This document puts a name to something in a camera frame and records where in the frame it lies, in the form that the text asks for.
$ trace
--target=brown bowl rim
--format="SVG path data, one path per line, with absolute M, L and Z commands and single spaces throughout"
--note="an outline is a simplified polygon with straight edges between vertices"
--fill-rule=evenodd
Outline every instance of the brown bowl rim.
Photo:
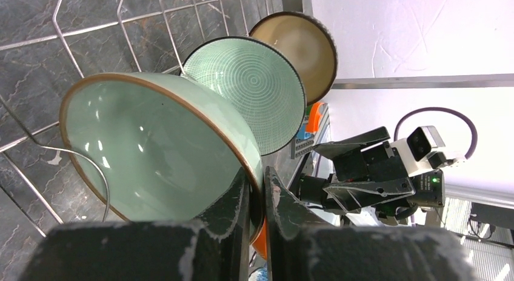
M 179 105 L 187 109 L 189 112 L 193 113 L 196 117 L 198 117 L 201 121 L 203 121 L 209 128 L 211 128 L 217 135 L 222 139 L 222 141 L 232 150 L 232 153 L 238 158 L 239 162 L 241 163 L 241 166 L 246 172 L 246 175 L 253 175 L 252 169 L 250 168 L 250 164 L 245 160 L 244 155 L 242 152 L 236 149 L 236 147 L 232 144 L 232 142 L 228 139 L 228 137 L 217 128 L 217 126 L 204 114 L 202 114 L 199 110 L 197 110 L 194 106 L 192 106 L 187 101 L 183 100 L 181 97 L 179 97 L 177 94 L 174 94 L 173 92 L 166 90 L 165 88 L 162 88 L 152 82 L 146 81 L 141 78 L 136 78 L 127 74 L 121 74 L 121 73 L 100 73 L 95 74 L 86 78 L 83 78 L 79 80 L 77 83 L 75 83 L 68 92 L 66 92 L 66 95 L 63 97 L 61 102 L 61 108 L 59 111 L 59 129 L 61 130 L 61 138 L 64 146 L 68 150 L 72 150 L 71 142 L 68 138 L 68 132 L 66 129 L 66 118 L 67 118 L 67 110 L 70 103 L 70 100 L 73 98 L 75 93 L 77 93 L 79 90 L 82 90 L 85 87 L 88 87 L 91 84 L 94 84 L 99 81 L 121 81 L 121 82 L 127 82 L 127 83 L 133 83 L 137 84 L 144 88 L 149 88 L 155 92 L 158 92 L 167 98 L 177 102 Z M 70 154 L 70 160 L 75 167 L 75 170 L 78 172 L 80 177 L 83 179 L 85 184 L 89 187 L 89 189 L 100 199 L 104 205 L 107 204 L 106 199 L 104 196 L 95 188 L 95 186 L 91 183 L 89 178 L 85 175 L 84 170 L 82 170 L 82 167 L 77 161 L 77 158 L 75 155 Z M 252 190 L 257 191 L 257 193 L 252 193 L 250 195 L 250 198 L 252 199 L 252 202 L 255 203 L 255 205 L 259 206 L 260 211 L 260 220 L 258 220 L 258 225 L 255 225 L 254 222 L 252 222 L 255 226 L 255 232 L 250 237 L 250 243 L 253 243 L 255 239 L 258 237 L 259 233 L 262 230 L 262 225 L 264 223 L 264 206 L 262 201 L 262 188 L 257 183 L 255 177 L 249 177 L 250 184 L 253 187 Z M 128 217 L 123 215 L 120 211 L 118 211 L 113 205 L 109 205 L 109 209 L 112 210 L 115 214 L 117 214 L 121 219 L 124 221 L 130 221 Z
M 271 15 L 268 15 L 266 16 L 265 18 L 263 18 L 262 20 L 260 20 L 257 24 L 255 24 L 252 28 L 252 30 L 250 30 L 249 32 L 249 36 L 250 37 L 253 37 L 252 34 L 257 30 L 257 28 L 259 28 L 263 23 L 265 23 L 266 21 L 268 21 L 269 19 L 272 19 L 272 18 L 275 18 L 277 16 L 296 16 L 296 17 L 299 17 L 299 18 L 303 18 L 305 19 L 306 21 L 309 21 L 310 23 L 312 23 L 313 25 L 315 25 L 318 29 L 321 30 L 321 32 L 325 35 L 325 37 L 327 38 L 329 44 L 330 44 L 330 47 L 332 48 L 332 53 L 334 54 L 334 71 L 332 72 L 332 78 L 330 79 L 330 83 L 329 85 L 325 88 L 325 90 L 323 91 L 323 93 L 318 96 L 316 99 L 310 101 L 307 103 L 307 105 L 313 105 L 315 104 L 316 102 L 320 101 L 322 98 L 325 97 L 325 95 L 327 95 L 327 93 L 329 93 L 330 89 L 332 88 L 332 85 L 334 84 L 334 81 L 336 79 L 336 76 L 337 76 L 337 70 L 338 70 L 338 53 L 337 53 L 337 48 L 336 48 L 336 45 L 334 43 L 334 40 L 332 39 L 332 36 L 330 35 L 330 33 L 327 31 L 327 28 L 320 22 L 318 21 L 316 18 L 312 17 L 312 16 L 309 16 L 309 15 L 306 15 L 304 13 L 299 13 L 299 12 L 277 12 L 277 13 L 272 13 Z
M 201 48 L 203 48 L 204 46 L 206 45 L 209 45 L 211 44 L 212 42 L 216 42 L 216 41 L 221 41 L 221 40 L 225 40 L 225 39 L 241 39 L 241 40 L 245 40 L 245 41 L 250 41 L 250 42 L 255 42 L 259 45 L 262 45 L 262 46 L 265 46 L 266 48 L 270 49 L 271 51 L 275 52 L 276 54 L 278 54 L 280 57 L 282 57 L 287 64 L 289 64 L 289 67 L 291 67 L 291 69 L 295 72 L 295 75 L 296 77 L 298 78 L 298 82 L 300 82 L 300 85 L 302 87 L 302 95 L 303 95 L 303 98 L 304 98 L 304 104 L 303 104 L 303 107 L 304 107 L 304 112 L 303 112 L 303 115 L 302 115 L 302 120 L 300 121 L 300 125 L 298 126 L 298 129 L 296 130 L 295 134 L 293 135 L 293 137 L 291 137 L 291 139 L 289 139 L 289 141 L 287 143 L 285 143 L 283 146 L 281 146 L 280 148 L 276 149 L 275 151 L 272 151 L 272 152 L 269 152 L 267 154 L 261 154 L 261 156 L 268 156 L 268 155 L 271 155 L 277 151 L 280 151 L 281 149 L 285 148 L 289 143 L 291 143 L 291 140 L 293 140 L 296 135 L 298 134 L 298 132 L 300 131 L 300 129 L 302 128 L 302 125 L 303 125 L 303 119 L 305 118 L 305 111 L 307 109 L 307 96 L 305 94 L 305 85 L 302 81 L 302 78 L 300 77 L 300 74 L 298 74 L 298 72 L 296 71 L 296 68 L 293 66 L 293 64 L 291 64 L 291 62 L 282 54 L 280 53 L 280 51 L 278 51 L 277 49 L 273 48 L 272 46 L 264 43 L 264 42 L 261 42 L 257 39 L 254 39 L 254 38 L 250 38 L 250 37 L 243 37 L 243 36 L 224 36 L 224 37 L 219 37 L 219 38 L 215 38 L 215 39 L 212 39 L 212 40 L 209 40 L 209 41 L 206 41 L 204 42 L 203 44 L 201 44 L 200 46 L 196 47 L 188 56 L 187 58 L 184 60 L 184 63 L 182 64 L 182 66 L 185 66 L 187 61 L 189 60 L 189 58 L 191 57 L 192 54 L 196 53 L 198 50 L 200 50 Z

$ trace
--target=white wall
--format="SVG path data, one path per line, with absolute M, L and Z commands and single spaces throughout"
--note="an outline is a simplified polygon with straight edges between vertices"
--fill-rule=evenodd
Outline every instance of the white wall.
M 338 78 L 514 73 L 514 0 L 313 0 L 339 51 Z M 333 90 L 332 139 L 376 127 L 393 133 L 411 110 L 440 106 L 474 121 L 474 157 L 446 173 L 447 183 L 514 193 L 514 99 L 511 88 Z M 466 151 L 470 134 L 451 115 L 426 113 L 405 122 L 400 137 L 435 125 L 446 144 Z

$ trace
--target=celadon green bowl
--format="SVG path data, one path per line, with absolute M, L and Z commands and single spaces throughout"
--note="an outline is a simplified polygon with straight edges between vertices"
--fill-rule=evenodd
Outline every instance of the celadon green bowl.
M 196 82 L 167 74 L 97 74 L 70 89 L 59 117 L 64 145 L 100 166 L 112 210 L 125 220 L 190 220 L 227 191 L 241 167 L 252 183 L 252 202 L 263 207 L 261 157 L 251 129 L 229 102 Z M 95 168 L 71 157 L 105 202 Z M 259 217 L 252 219 L 252 240 L 262 227 Z
M 200 45 L 182 76 L 217 92 L 241 113 L 261 155 L 286 146 L 305 115 L 305 92 L 293 65 L 256 39 L 228 36 Z

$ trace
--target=metal frame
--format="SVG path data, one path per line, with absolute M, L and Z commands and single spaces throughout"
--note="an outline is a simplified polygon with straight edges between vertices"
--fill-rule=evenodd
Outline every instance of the metal frame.
M 514 87 L 514 74 L 336 79 L 332 89 Z
M 223 0 L 207 0 L 207 1 L 201 1 L 201 2 L 197 2 L 197 0 L 192 0 L 192 1 L 193 1 L 193 3 L 190 4 L 190 5 L 184 5 L 184 6 L 175 7 L 175 8 L 165 8 L 165 5 L 164 5 L 163 1 L 159 0 L 159 4 L 161 6 L 161 11 L 160 12 L 153 12 L 153 13 L 148 13 L 148 14 L 141 15 L 141 16 L 134 16 L 132 18 L 122 19 L 121 18 L 121 9 L 122 9 L 124 0 L 120 0 L 119 3 L 118 3 L 117 9 L 113 10 L 113 11 L 116 11 L 116 17 L 118 19 L 117 21 L 109 22 L 109 23 L 102 24 L 102 25 L 97 25 L 97 26 L 94 26 L 94 27 L 88 27 L 88 28 L 82 28 L 82 29 L 79 29 L 79 30 L 63 32 L 61 30 L 61 28 L 59 26 L 59 22 L 57 20 L 57 17 L 58 17 L 58 14 L 59 14 L 59 10 L 61 8 L 63 0 L 58 0 L 57 4 L 56 4 L 56 7 L 55 7 L 55 9 L 53 11 L 53 15 L 52 15 L 52 23 L 53 23 L 54 29 L 56 31 L 55 35 L 45 36 L 45 37 L 36 38 L 36 39 L 30 39 L 30 40 L 26 40 L 26 41 L 22 41 L 22 42 L 17 42 L 17 43 L 13 43 L 13 44 L 8 44 L 8 45 L 3 45 L 3 46 L 0 46 L 0 51 L 9 50 L 9 49 L 13 49 L 13 48 L 18 48 L 18 47 L 22 47 L 22 46 L 26 46 L 26 45 L 31 45 L 31 44 L 35 44 L 35 43 L 39 43 L 39 42 L 45 42 L 45 41 L 49 41 L 49 40 L 53 40 L 53 39 L 59 38 L 60 41 L 62 42 L 63 46 L 64 46 L 64 49 L 66 50 L 66 52 L 67 52 L 71 62 L 73 63 L 73 66 L 75 67 L 75 70 L 76 70 L 77 74 L 79 74 L 80 77 L 83 78 L 84 74 L 83 74 L 80 66 L 78 65 L 77 60 L 75 59 L 75 57 L 74 57 L 74 55 L 73 55 L 73 53 L 72 53 L 72 51 L 71 51 L 71 49 L 70 49 L 70 47 L 69 47 L 69 45 L 67 43 L 67 37 L 78 35 L 78 34 L 83 34 L 83 33 L 88 33 L 88 32 L 95 31 L 95 30 L 100 30 L 102 28 L 108 28 L 108 27 L 119 25 L 121 27 L 121 30 L 122 30 L 123 35 L 125 37 L 125 40 L 127 42 L 128 49 L 130 50 L 130 52 L 132 54 L 132 59 L 135 62 L 136 68 L 138 69 L 138 71 L 141 71 L 141 67 L 139 66 L 138 58 L 135 55 L 135 52 L 134 52 L 134 50 L 132 48 L 132 43 L 131 43 L 131 40 L 130 40 L 128 34 L 127 34 L 127 31 L 125 29 L 124 24 L 126 22 L 132 22 L 132 21 L 135 21 L 135 20 L 138 20 L 138 19 L 143 19 L 143 18 L 149 18 L 149 17 L 153 17 L 153 16 L 160 16 L 160 15 L 162 15 L 164 17 L 164 22 L 165 22 L 166 27 L 167 27 L 167 33 L 168 33 L 169 39 L 170 39 L 170 41 L 172 43 L 172 46 L 173 46 L 173 51 L 174 51 L 175 56 L 176 56 L 176 58 L 178 60 L 178 65 L 173 66 L 173 67 L 163 71 L 163 73 L 170 73 L 170 72 L 173 72 L 173 71 L 178 70 L 178 69 L 180 69 L 182 72 L 184 72 L 183 66 L 182 66 L 182 61 L 181 61 L 178 49 L 176 47 L 176 43 L 175 43 L 175 40 L 174 40 L 173 35 L 172 35 L 172 29 L 170 27 L 169 20 L 166 17 L 166 14 L 168 14 L 170 12 L 177 11 L 177 10 L 186 9 L 186 8 L 194 8 L 195 9 L 195 14 L 196 14 L 196 19 L 198 20 L 199 26 L 201 28 L 201 33 L 202 33 L 203 41 L 205 41 L 204 30 L 203 30 L 202 25 L 200 23 L 200 18 L 199 18 L 199 14 L 198 14 L 198 6 L 199 5 L 204 5 L 204 4 L 211 4 L 213 2 L 218 2 L 220 4 L 220 8 L 221 8 L 223 23 L 224 23 L 224 26 L 225 26 L 225 31 L 226 31 L 227 35 L 229 35 L 229 29 L 228 29 L 228 26 L 227 26 L 227 20 L 225 18 L 225 14 L 224 14 L 225 11 L 224 11 L 224 7 L 223 7 Z M 246 34 L 248 34 L 249 30 L 248 30 L 248 25 L 246 23 L 246 17 L 245 17 L 244 6 L 243 6 L 243 3 L 242 3 L 242 0 L 239 0 L 239 3 L 240 3 L 240 6 L 241 6 L 241 13 L 242 13 L 242 18 L 243 18 Z M 265 4 L 265 9 L 266 9 L 266 14 L 269 15 L 270 14 L 270 7 L 269 7 L 268 0 L 264 0 L 264 4 Z M 46 199 L 43 197 L 43 195 L 38 191 L 38 189 L 33 184 L 33 182 L 24 174 L 24 172 L 21 170 L 21 168 L 18 167 L 11 160 L 11 158 L 6 153 L 6 151 L 8 149 L 10 149 L 10 148 L 12 148 L 12 147 L 14 147 L 14 146 L 16 146 L 16 145 L 26 141 L 27 139 L 31 139 L 36 145 L 39 145 L 42 148 L 46 148 L 46 149 L 50 149 L 50 150 L 65 151 L 65 152 L 68 152 L 68 153 L 75 154 L 75 155 L 77 155 L 79 157 L 83 157 L 87 161 L 91 162 L 93 164 L 93 166 L 95 166 L 95 168 L 97 168 L 97 170 L 100 172 L 101 176 L 104 178 L 104 183 L 105 183 L 105 185 L 106 185 L 106 187 L 108 189 L 107 181 L 105 180 L 105 177 L 103 176 L 103 173 L 101 172 L 99 167 L 92 160 L 90 160 L 89 158 L 87 158 L 87 157 L 85 157 L 85 156 L 83 156 L 83 155 L 81 155 L 81 154 L 79 154 L 77 152 L 74 152 L 74 151 L 70 151 L 70 150 L 66 150 L 66 149 L 62 149 L 62 148 L 48 147 L 48 146 L 42 145 L 42 144 L 40 144 L 36 140 L 36 138 L 35 138 L 36 135 L 44 133 L 45 131 L 48 131 L 49 129 L 51 129 L 53 127 L 57 127 L 59 125 L 59 122 L 54 122 L 54 123 L 52 123 L 52 124 L 50 124 L 50 125 L 48 125 L 46 127 L 43 127 L 43 128 L 40 128 L 40 129 L 36 130 L 36 131 L 30 131 L 23 124 L 23 122 L 19 120 L 19 117 L 17 116 L 17 114 L 15 114 L 15 112 L 8 106 L 8 102 L 6 100 L 4 100 L 1 96 L 0 96 L 0 104 L 5 107 L 5 109 L 7 110 L 7 114 L 9 114 L 18 123 L 18 125 L 21 127 L 21 129 L 25 133 L 25 136 L 15 140 L 15 141 L 13 141 L 13 142 L 11 142 L 9 144 L 1 146 L 0 147 L 0 153 L 1 153 L 2 156 L 4 156 L 7 159 L 7 162 L 21 176 L 21 178 L 28 185 L 28 187 L 36 194 L 37 198 L 44 204 L 45 208 L 49 211 L 49 213 L 53 216 L 53 218 L 57 221 L 57 223 L 63 223 L 64 221 L 59 217 L 59 215 L 51 207 L 49 202 L 46 201 Z
M 514 196 L 490 190 L 446 184 L 446 197 L 514 210 Z

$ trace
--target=beige bowl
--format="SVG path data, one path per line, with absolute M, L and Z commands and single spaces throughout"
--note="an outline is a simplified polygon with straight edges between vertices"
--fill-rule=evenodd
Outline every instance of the beige bowl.
M 322 99 L 337 74 L 337 51 L 327 29 L 315 18 L 295 12 L 267 16 L 250 36 L 279 50 L 299 73 L 307 105 Z

